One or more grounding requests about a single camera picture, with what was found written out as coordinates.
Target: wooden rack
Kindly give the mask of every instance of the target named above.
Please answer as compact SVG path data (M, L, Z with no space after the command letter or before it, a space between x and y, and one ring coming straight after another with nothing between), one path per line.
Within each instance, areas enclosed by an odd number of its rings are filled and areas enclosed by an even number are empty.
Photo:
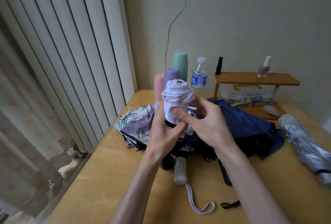
M221 72L220 75L215 75L216 85L214 97L217 97L219 84L244 84L244 85L275 85L279 86L298 86L300 81L293 78L287 73L269 73L266 77L258 77L255 72ZM279 114L286 114L284 109L275 102L273 105ZM253 114L257 117L267 120L277 120L271 114L265 113L262 106L242 107L243 111Z

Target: left hand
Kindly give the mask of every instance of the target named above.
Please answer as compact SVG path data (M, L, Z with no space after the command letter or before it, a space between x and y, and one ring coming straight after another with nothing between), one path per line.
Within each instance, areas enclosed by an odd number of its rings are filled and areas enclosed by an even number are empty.
M173 149L180 135L187 129L187 123L184 121L181 121L174 128L168 127L165 124L163 105L164 101L161 101L154 115L151 134L145 151L145 154L152 155L160 162Z

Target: green cup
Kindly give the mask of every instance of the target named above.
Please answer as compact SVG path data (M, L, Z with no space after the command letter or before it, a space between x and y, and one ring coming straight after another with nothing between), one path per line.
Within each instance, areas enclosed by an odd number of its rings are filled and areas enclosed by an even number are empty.
M188 59L186 52L175 52L173 54L171 67L177 68L180 73L180 79L187 81Z

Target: floor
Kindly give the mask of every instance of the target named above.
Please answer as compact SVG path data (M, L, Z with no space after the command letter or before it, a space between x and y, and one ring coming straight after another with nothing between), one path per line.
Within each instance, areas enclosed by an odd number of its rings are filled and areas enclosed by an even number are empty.
M76 158L76 152L72 149L69 149L67 153L71 157L72 161L69 165L62 167L59 170L60 174L62 174L62 176L64 177L64 183L68 182L70 177L84 160L82 158ZM8 217L3 224L37 224L39 220L43 217L43 215L46 213L48 208L52 205L52 203L54 203L54 200L56 196L60 193L60 191L61 188L54 187L54 184L50 185L50 190L47 193L49 202L36 218L33 218L30 215L25 214L21 211L14 216Z

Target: blue label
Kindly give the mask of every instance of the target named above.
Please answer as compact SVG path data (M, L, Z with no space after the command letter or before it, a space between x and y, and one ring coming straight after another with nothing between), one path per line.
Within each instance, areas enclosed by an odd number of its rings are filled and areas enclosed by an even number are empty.
M204 87L207 84L207 76L196 77L192 75L191 85L194 87Z

